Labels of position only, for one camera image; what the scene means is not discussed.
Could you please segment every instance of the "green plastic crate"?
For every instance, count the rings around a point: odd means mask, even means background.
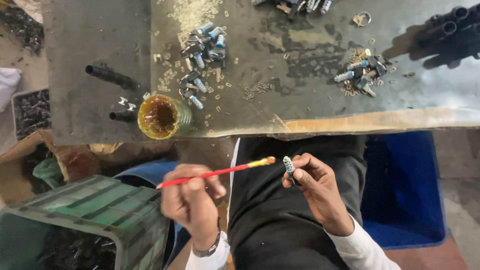
[[[168,219],[161,193],[94,175],[0,211],[0,269],[44,269],[36,259],[53,225],[112,239],[115,270],[150,270],[163,260]]]

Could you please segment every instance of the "workbench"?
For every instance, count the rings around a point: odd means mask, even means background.
[[[206,98],[204,108],[191,105],[191,132],[175,139],[238,135],[295,139],[480,123],[476,75],[480,61],[471,56],[456,60],[454,51],[419,54],[413,42],[420,25],[432,15],[456,5],[470,7],[477,3],[473,0],[337,0],[327,14],[317,11],[292,23],[273,4],[254,7],[248,0],[45,1],[52,122],[59,145],[151,140],[136,123],[111,121],[108,113],[128,108],[118,103],[120,97],[139,107],[145,92],[182,99],[176,79],[189,70],[180,57],[178,34],[191,30],[187,29],[191,20],[226,26],[225,78],[220,83],[214,75],[202,78],[214,92],[197,94]],[[363,11],[371,14],[372,22],[357,27],[352,17]],[[376,40],[373,45],[368,44],[371,38]],[[345,97],[343,85],[333,82],[345,71],[355,48],[383,54],[397,68],[381,78],[383,86],[372,87],[375,98]],[[151,54],[158,53],[170,54],[172,67],[155,63]],[[141,88],[124,90],[91,77],[84,72],[89,64],[107,64],[138,81]],[[177,75],[168,92],[159,91],[158,79],[170,68]],[[403,76],[411,72],[416,75]],[[255,94],[253,102],[245,100],[244,85],[258,82],[274,87]]]

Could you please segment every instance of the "red brush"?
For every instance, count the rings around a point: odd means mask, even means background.
[[[248,164],[243,164],[243,165],[236,166],[236,167],[233,167],[233,168],[228,168],[228,169],[218,170],[218,171],[214,171],[214,172],[209,172],[209,173],[206,173],[206,174],[204,174],[200,177],[207,178],[207,177],[214,176],[214,175],[219,175],[219,174],[224,174],[224,173],[234,172],[234,171],[240,171],[240,170],[253,168],[253,167],[257,167],[257,166],[270,165],[270,164],[273,164],[273,163],[275,163],[275,158],[274,157],[268,157],[268,158],[264,158],[262,160],[253,161],[253,162],[250,162]],[[166,187],[166,186],[185,183],[185,182],[188,182],[188,180],[190,180],[192,178],[193,177],[180,178],[180,179],[169,181],[169,182],[163,182],[163,183],[159,184],[158,186],[156,186],[156,188],[160,189],[160,188]]]

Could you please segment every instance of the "wristwatch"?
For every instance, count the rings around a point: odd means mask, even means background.
[[[209,249],[204,251],[196,249],[195,245],[193,245],[192,247],[193,254],[195,254],[195,256],[199,258],[210,257],[212,254],[215,253],[218,243],[220,243],[220,217],[218,217],[218,234],[216,235],[216,239],[213,245]]]

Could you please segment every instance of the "right hand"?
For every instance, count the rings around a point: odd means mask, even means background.
[[[299,189],[315,219],[330,234],[351,235],[355,227],[338,192],[332,168],[308,153],[295,156],[292,163],[296,168],[293,177],[302,184]],[[284,187],[291,187],[288,177],[288,173],[283,175]]]
[[[205,186],[213,188],[214,198],[227,193],[217,175],[200,178],[211,171],[204,165],[180,164],[164,177],[164,182],[193,177],[186,183],[163,188],[162,213],[187,229],[198,250],[208,250],[218,235],[218,210]]]

